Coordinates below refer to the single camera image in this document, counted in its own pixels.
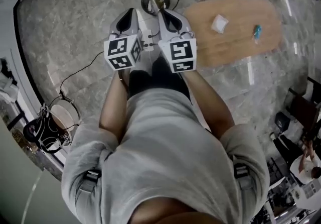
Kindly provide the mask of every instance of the table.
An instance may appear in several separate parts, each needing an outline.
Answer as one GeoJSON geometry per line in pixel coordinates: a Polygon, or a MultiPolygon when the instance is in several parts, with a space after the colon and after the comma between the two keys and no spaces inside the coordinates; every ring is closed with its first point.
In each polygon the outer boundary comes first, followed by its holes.
{"type": "Polygon", "coordinates": [[[281,22],[269,0],[211,0],[191,5],[184,12],[197,39],[199,66],[216,67],[268,52],[281,41],[281,22]],[[216,15],[229,20],[224,33],[211,29],[216,15]],[[258,44],[253,31],[262,27],[258,44]]]}

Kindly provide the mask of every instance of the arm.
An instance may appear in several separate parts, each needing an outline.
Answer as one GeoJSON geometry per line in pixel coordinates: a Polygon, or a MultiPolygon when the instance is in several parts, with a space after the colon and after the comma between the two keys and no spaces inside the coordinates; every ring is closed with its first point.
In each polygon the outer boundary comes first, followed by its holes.
{"type": "Polygon", "coordinates": [[[262,147],[256,137],[255,130],[250,125],[235,125],[221,137],[227,155],[233,165],[247,166],[252,187],[240,189],[243,221],[250,223],[266,202],[270,185],[270,175],[262,147]]]}
{"type": "Polygon", "coordinates": [[[304,169],[304,162],[305,162],[306,155],[307,155],[307,148],[304,150],[304,153],[302,155],[302,158],[299,164],[299,173],[301,173],[301,171],[304,169]]]}
{"type": "Polygon", "coordinates": [[[310,155],[311,160],[313,161],[314,160],[314,150],[313,150],[313,142],[312,141],[309,141],[307,151],[308,151],[308,154],[310,155]]]}
{"type": "Polygon", "coordinates": [[[186,71],[183,75],[198,103],[206,123],[213,135],[220,139],[234,121],[226,104],[197,71],[186,71]]]}
{"type": "Polygon", "coordinates": [[[98,223],[95,209],[100,207],[101,181],[95,193],[82,192],[84,174],[88,170],[102,170],[102,164],[118,146],[116,136],[97,125],[82,124],[77,128],[62,173],[62,197],[68,208],[82,223],[98,223]]]}
{"type": "Polygon", "coordinates": [[[112,132],[121,141],[126,122],[127,92],[115,72],[103,105],[99,127],[112,132]]]}

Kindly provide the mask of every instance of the wall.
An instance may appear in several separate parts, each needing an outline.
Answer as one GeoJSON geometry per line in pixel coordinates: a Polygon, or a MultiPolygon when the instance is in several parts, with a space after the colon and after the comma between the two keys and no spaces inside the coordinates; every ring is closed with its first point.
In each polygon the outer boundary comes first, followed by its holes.
{"type": "Polygon", "coordinates": [[[18,82],[18,102],[29,121],[37,117],[40,102],[31,87],[21,61],[14,25],[14,6],[18,0],[0,0],[0,58],[6,58],[18,82]]]}
{"type": "Polygon", "coordinates": [[[62,199],[60,182],[31,162],[1,118],[0,138],[0,214],[3,218],[9,224],[79,224],[62,199]]]}

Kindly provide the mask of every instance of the blue object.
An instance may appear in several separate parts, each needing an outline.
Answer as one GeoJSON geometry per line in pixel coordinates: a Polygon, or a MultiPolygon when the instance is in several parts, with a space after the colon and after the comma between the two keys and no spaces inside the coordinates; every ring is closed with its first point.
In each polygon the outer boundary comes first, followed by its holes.
{"type": "Polygon", "coordinates": [[[254,33],[253,33],[254,40],[255,40],[256,43],[260,38],[261,32],[262,32],[261,26],[260,25],[256,25],[255,28],[254,28],[254,33]]]}

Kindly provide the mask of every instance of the chair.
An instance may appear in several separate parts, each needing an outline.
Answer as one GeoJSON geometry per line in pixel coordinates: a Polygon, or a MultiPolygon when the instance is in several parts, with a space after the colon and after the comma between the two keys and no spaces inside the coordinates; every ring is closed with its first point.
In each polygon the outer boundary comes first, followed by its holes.
{"type": "Polygon", "coordinates": [[[306,95],[299,95],[293,89],[289,88],[289,92],[294,95],[291,106],[286,109],[294,116],[304,127],[306,132],[310,132],[318,119],[321,107],[321,84],[308,77],[307,80],[313,84],[311,96],[307,90],[306,95]]]}
{"type": "Polygon", "coordinates": [[[267,162],[267,167],[269,170],[269,174],[270,174],[270,188],[274,189],[275,187],[277,187],[279,184],[281,184],[281,182],[285,179],[283,173],[281,172],[281,170],[279,169],[279,167],[277,166],[275,160],[273,158],[269,159],[267,162]]]}

